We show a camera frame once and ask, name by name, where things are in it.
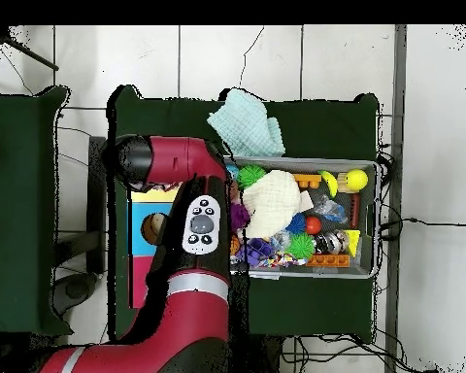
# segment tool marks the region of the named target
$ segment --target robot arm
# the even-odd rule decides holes
[[[133,190],[183,182],[147,276],[149,294],[115,344],[55,352],[40,373],[226,373],[226,171],[201,139],[121,136],[106,164]]]

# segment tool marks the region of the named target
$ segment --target green tablecloth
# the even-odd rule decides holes
[[[0,95],[0,331],[70,333],[50,305],[52,136],[67,91]]]
[[[125,87],[116,99],[116,135],[140,133],[210,140],[223,152],[207,124],[221,102],[143,99]],[[354,102],[325,100],[266,102],[268,116],[280,123],[286,157],[374,160],[376,112],[372,94]],[[116,185],[116,336],[127,331],[136,310],[128,307],[126,193]],[[371,341],[372,280],[251,279],[250,333],[292,335],[354,333]]]

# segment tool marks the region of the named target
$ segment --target toy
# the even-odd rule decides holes
[[[238,183],[236,181],[232,181],[228,185],[228,193],[230,201],[238,201],[240,197],[240,192],[238,191]]]
[[[347,173],[347,187],[350,190],[360,191],[368,184],[368,175],[364,170],[353,169]]]
[[[234,164],[228,164],[226,166],[226,170],[228,171],[230,177],[232,180],[237,181],[238,180],[238,167],[235,166]]]
[[[290,232],[280,230],[271,237],[270,244],[276,252],[284,252],[290,246]]]
[[[240,240],[238,240],[237,235],[234,234],[234,235],[231,236],[231,243],[230,243],[230,246],[229,246],[229,254],[234,255],[239,250],[240,250]]]
[[[359,230],[344,230],[349,236],[349,253],[352,257],[355,257],[357,253],[357,244],[359,243],[359,236],[361,232]]]
[[[261,177],[266,174],[264,169],[255,164],[242,167],[238,173],[238,183],[241,188],[247,188],[252,186]]]
[[[338,254],[342,249],[342,243],[335,233],[319,233],[312,238],[316,254]]]
[[[335,236],[337,236],[340,242],[340,252],[345,251],[350,244],[350,237],[345,230],[335,230]]]
[[[350,228],[356,229],[359,226],[359,209],[361,205],[361,195],[353,193],[350,195]]]
[[[330,190],[330,196],[335,197],[337,195],[337,189],[338,189],[338,183],[337,183],[337,179],[335,179],[335,176],[333,176],[329,172],[325,172],[324,170],[320,170],[318,171],[318,173],[321,175],[321,177],[324,179],[324,181],[328,185],[328,188]]]
[[[348,254],[313,254],[306,263],[309,267],[350,267]]]
[[[316,216],[306,217],[306,233],[318,234],[321,231],[321,222]]]
[[[231,204],[231,230],[236,232],[238,229],[241,229],[246,226],[250,221],[249,212],[246,207],[240,203]]]
[[[304,215],[301,213],[295,214],[295,216],[292,218],[290,224],[286,227],[287,231],[289,231],[292,234],[300,234],[304,233],[306,230],[306,218],[304,218]]]
[[[315,252],[313,238],[307,233],[296,234],[291,237],[286,251],[297,258],[309,258]]]
[[[250,214],[246,236],[271,237],[300,209],[299,186],[291,173],[273,170],[244,190],[243,201]]]
[[[155,213],[144,218],[141,227],[143,238],[151,245],[156,245],[160,228],[165,221],[166,216],[162,213]]]
[[[246,260],[246,249],[247,249],[247,263],[250,266],[257,266],[259,261],[264,257],[269,257],[273,254],[273,248],[269,243],[264,242],[262,239],[250,239],[249,242],[240,247],[240,250],[235,256],[241,260]]]
[[[257,267],[288,267],[302,266],[307,263],[306,258],[295,258],[291,254],[275,254],[272,257],[259,261]]]
[[[321,182],[320,175],[293,175],[295,181],[298,183],[300,188],[318,188],[319,183]]]
[[[338,191],[341,193],[358,193],[368,184],[368,175],[363,170],[353,169],[337,176]]]

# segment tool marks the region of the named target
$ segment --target orange lego brick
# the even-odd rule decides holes
[[[313,254],[306,266],[350,267],[350,258],[348,254]]]
[[[321,182],[321,175],[293,175],[300,188],[318,188]]]

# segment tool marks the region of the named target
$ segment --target yellow triangle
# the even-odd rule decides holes
[[[349,236],[349,252],[352,257],[357,253],[357,243],[359,243],[360,230],[344,230]]]

